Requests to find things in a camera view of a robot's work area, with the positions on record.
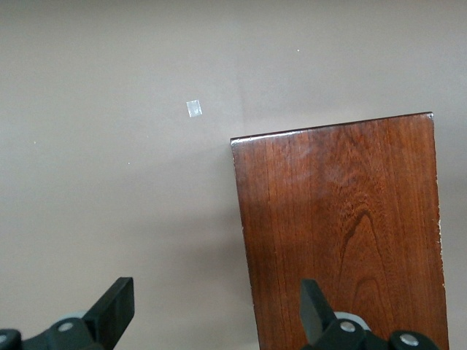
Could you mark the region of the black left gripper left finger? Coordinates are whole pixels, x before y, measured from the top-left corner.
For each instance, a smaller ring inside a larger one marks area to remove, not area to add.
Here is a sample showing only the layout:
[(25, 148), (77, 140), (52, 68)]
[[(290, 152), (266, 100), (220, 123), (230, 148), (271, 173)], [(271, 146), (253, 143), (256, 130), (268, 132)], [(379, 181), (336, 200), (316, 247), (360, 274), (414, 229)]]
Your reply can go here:
[(44, 332), (23, 339), (19, 330), (1, 330), (1, 348), (113, 349), (134, 317), (134, 279), (120, 277), (81, 317), (62, 319)]

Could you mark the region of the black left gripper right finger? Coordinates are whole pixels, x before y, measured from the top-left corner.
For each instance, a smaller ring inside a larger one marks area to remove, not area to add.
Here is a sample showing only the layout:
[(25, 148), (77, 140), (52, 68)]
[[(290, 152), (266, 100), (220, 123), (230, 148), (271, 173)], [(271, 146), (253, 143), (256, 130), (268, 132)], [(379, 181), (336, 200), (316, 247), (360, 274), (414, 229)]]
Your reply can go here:
[(427, 336), (396, 330), (387, 340), (373, 334), (359, 316), (333, 311), (314, 279), (301, 281), (300, 319), (307, 339), (305, 349), (437, 349)]

